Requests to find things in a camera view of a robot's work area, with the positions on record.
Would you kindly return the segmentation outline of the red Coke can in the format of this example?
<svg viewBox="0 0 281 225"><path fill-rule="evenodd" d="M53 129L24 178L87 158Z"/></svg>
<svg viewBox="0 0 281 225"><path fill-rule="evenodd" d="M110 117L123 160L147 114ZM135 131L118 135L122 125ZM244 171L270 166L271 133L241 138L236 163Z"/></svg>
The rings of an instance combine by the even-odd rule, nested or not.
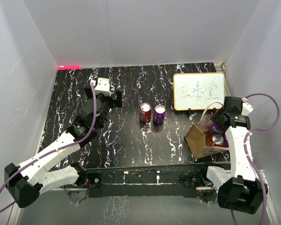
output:
<svg viewBox="0 0 281 225"><path fill-rule="evenodd" d="M213 134L207 137L206 146L208 147L221 147L224 144L224 138L220 134Z"/></svg>
<svg viewBox="0 0 281 225"><path fill-rule="evenodd" d="M140 105L140 121L147 123L151 118L151 106L149 103L142 103Z"/></svg>

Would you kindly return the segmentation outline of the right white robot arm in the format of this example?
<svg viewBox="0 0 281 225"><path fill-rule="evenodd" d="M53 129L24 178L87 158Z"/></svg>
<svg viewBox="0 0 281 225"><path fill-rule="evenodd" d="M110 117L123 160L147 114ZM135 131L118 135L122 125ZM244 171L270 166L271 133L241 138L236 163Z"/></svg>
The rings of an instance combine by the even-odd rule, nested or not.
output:
<svg viewBox="0 0 281 225"><path fill-rule="evenodd" d="M255 214L268 192L267 184L250 164L251 123L248 114L253 107L239 97L225 97L223 107L211 121L224 132L229 144L230 173L218 166L208 166L200 173L200 182L214 185L221 208Z"/></svg>

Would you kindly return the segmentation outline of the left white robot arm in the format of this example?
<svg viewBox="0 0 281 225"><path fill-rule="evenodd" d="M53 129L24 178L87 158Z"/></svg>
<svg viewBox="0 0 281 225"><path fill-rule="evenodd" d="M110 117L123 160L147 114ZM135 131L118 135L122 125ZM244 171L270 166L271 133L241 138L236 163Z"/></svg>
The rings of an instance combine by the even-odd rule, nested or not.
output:
<svg viewBox="0 0 281 225"><path fill-rule="evenodd" d="M110 109L122 107L122 90L112 94L108 85L84 87L87 101L73 123L59 138L32 158L4 169L5 187L19 208L30 206L43 193L65 185L83 187L87 172L79 163L64 169L51 169L67 156L89 144L104 127Z"/></svg>

